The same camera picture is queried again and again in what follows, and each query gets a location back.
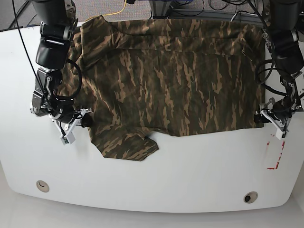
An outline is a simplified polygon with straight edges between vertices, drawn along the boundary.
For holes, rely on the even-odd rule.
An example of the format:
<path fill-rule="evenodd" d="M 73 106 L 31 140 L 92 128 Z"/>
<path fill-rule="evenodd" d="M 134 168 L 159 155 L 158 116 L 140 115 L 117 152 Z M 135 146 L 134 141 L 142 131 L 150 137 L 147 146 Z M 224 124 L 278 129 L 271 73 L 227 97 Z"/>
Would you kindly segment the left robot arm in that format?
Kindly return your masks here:
<path fill-rule="evenodd" d="M 276 137 L 282 139 L 288 132 L 288 126 L 295 112 L 302 111 L 302 94 L 298 93 L 296 78 L 301 74 L 304 57 L 299 48 L 299 34 L 304 32 L 304 2 L 302 0 L 271 0 L 269 10 L 259 13 L 251 8 L 263 25 L 263 38 L 271 59 L 256 66 L 254 76 L 257 84 L 271 93 L 282 96 L 275 101 L 270 98 L 260 104 L 254 115 L 255 123 L 272 123 L 276 127 Z M 266 85 L 273 70 L 280 75 L 280 83 L 285 92 Z"/>

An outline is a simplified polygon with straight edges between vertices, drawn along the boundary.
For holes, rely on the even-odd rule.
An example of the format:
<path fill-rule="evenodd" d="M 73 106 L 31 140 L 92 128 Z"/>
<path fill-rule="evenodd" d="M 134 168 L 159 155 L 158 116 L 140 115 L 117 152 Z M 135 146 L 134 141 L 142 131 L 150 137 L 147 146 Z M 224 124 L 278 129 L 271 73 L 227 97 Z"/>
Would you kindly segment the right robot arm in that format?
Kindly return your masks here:
<path fill-rule="evenodd" d="M 36 13 L 41 17 L 40 44 L 36 63 L 40 68 L 35 71 L 35 90 L 30 111 L 37 117 L 48 116 L 60 131 L 63 144 L 75 141 L 73 129 L 76 126 L 89 127 L 92 118 L 90 109 L 74 109 L 74 99 L 82 85 L 82 73 L 75 61 L 67 57 L 78 19 L 76 7 L 71 0 L 34 0 Z M 62 84 L 61 69 L 68 63 L 76 68 L 77 89 L 68 96 L 58 95 Z"/>

